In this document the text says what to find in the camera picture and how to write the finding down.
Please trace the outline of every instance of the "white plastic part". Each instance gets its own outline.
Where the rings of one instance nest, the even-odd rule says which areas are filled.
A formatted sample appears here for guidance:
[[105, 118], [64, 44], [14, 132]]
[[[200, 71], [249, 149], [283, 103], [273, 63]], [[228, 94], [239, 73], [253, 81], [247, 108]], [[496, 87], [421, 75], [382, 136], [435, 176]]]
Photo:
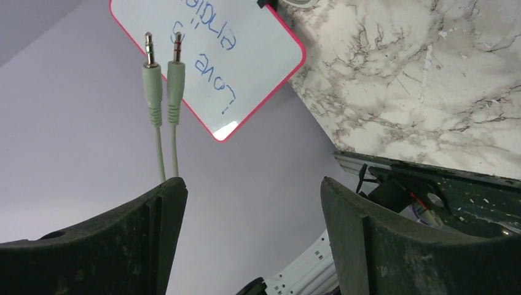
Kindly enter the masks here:
[[323, 295], [338, 286], [327, 230], [284, 270], [264, 283], [267, 295]]
[[298, 8], [309, 8], [318, 3], [318, 0], [282, 0], [288, 3], [291, 6], [296, 6]]

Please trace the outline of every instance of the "white marble pattern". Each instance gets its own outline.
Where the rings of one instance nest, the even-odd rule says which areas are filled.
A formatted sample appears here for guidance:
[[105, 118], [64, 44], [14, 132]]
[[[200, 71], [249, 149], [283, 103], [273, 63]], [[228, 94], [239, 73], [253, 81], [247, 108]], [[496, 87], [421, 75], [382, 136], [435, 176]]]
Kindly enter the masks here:
[[290, 80], [338, 149], [521, 179], [520, 0], [281, 6]]

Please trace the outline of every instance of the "blue marker writing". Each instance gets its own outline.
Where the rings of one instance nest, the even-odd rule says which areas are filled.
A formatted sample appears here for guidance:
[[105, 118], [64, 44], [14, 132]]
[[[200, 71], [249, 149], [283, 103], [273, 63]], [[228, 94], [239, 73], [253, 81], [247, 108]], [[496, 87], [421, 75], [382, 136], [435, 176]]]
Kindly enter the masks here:
[[[192, 17], [190, 24], [193, 26], [195, 30], [199, 27], [199, 24], [203, 24], [204, 27], [208, 30], [208, 32], [217, 35], [217, 40], [219, 41], [219, 45], [225, 49], [226, 51], [232, 50], [236, 43], [237, 39], [232, 29], [228, 28], [229, 22], [224, 21], [222, 25], [219, 27], [218, 23], [218, 15], [216, 8], [209, 1], [205, 0], [181, 0], [188, 8], [195, 10], [195, 16]], [[170, 41], [175, 42], [175, 26], [172, 29], [173, 35], [170, 36]]]
[[224, 113], [230, 108], [230, 106], [236, 99], [235, 91], [233, 91], [233, 88], [229, 84], [226, 84], [224, 82], [224, 80], [221, 76], [217, 76], [217, 77], [213, 78], [215, 68], [213, 66], [209, 67], [210, 61], [209, 61], [208, 57], [206, 56], [206, 54], [200, 53], [199, 57], [202, 57], [202, 58], [199, 58], [195, 62], [195, 68], [201, 72], [201, 77], [203, 77], [204, 75], [208, 75], [208, 80], [207, 80], [208, 83], [211, 83], [211, 81], [213, 79], [213, 89], [215, 89], [217, 91], [226, 89], [230, 93], [230, 101], [227, 103], [226, 108], [223, 111], [221, 111], [221, 114], [224, 115]]
[[182, 29], [182, 23], [180, 21], [176, 21], [174, 23], [174, 27], [172, 28], [172, 34], [170, 35], [170, 41], [172, 44], [175, 44], [176, 42], [176, 33], [179, 32]]

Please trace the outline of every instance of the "cable strain relief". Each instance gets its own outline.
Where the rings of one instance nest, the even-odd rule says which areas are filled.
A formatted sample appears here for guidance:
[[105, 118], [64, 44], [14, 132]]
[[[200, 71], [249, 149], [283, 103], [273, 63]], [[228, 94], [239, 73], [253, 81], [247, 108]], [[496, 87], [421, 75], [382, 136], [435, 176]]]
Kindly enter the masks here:
[[161, 115], [161, 108], [149, 108], [150, 122], [154, 127], [163, 125], [163, 116]]
[[168, 105], [168, 122], [170, 124], [179, 125], [179, 106]]

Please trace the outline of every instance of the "audio cable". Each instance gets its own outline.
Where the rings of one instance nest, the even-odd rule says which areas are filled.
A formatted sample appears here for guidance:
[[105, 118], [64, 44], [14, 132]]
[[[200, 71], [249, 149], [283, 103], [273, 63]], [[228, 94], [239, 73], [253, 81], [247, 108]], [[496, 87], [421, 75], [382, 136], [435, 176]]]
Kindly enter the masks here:
[[168, 62], [166, 72], [166, 95], [168, 97], [168, 122], [171, 128], [172, 167], [174, 177], [179, 176], [178, 153], [176, 143], [176, 127], [179, 125], [179, 112], [184, 93], [185, 64], [181, 62], [182, 34], [176, 33], [174, 58]]
[[[168, 121], [171, 126], [171, 148], [172, 166], [174, 177], [179, 176], [176, 127], [179, 125], [179, 112], [181, 108], [182, 96], [185, 84], [185, 64], [181, 62], [181, 42], [182, 34], [176, 33], [174, 43], [174, 57], [168, 62], [166, 73], [167, 96], [168, 96]], [[147, 62], [143, 65], [143, 85], [145, 98], [149, 108], [149, 117], [152, 126], [155, 128], [155, 146], [157, 151], [157, 163], [161, 182], [166, 180], [165, 164], [163, 161], [163, 149], [161, 143], [160, 127], [163, 125], [161, 102], [163, 100], [163, 81], [161, 66], [155, 62], [154, 43], [152, 34], [145, 34], [145, 51]]]
[[150, 32], [145, 34], [145, 51], [147, 55], [147, 62], [145, 62], [143, 65], [143, 86], [145, 90], [145, 98], [148, 104], [150, 122], [155, 128], [155, 149], [157, 152], [159, 175], [161, 177], [161, 182], [164, 182], [166, 180], [166, 176], [160, 130], [161, 125], [163, 125], [163, 117], [161, 114], [161, 101], [163, 100], [163, 81], [161, 66], [155, 62], [154, 43], [152, 42], [152, 34]]

